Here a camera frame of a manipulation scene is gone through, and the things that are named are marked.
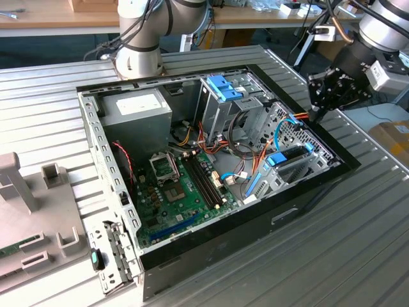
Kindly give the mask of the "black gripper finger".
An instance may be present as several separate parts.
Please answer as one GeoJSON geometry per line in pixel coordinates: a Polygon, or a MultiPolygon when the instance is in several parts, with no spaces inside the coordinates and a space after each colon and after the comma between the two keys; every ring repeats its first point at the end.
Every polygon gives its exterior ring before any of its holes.
{"type": "Polygon", "coordinates": [[[332,90],[335,69],[327,68],[318,74],[307,76],[307,87],[311,108],[308,110],[310,122],[320,122],[321,119],[335,108],[332,90]]]}
{"type": "Polygon", "coordinates": [[[364,102],[372,97],[368,90],[348,90],[343,93],[326,93],[324,96],[314,100],[314,121],[320,122],[322,118],[335,109],[343,110],[360,102],[364,102]]]}

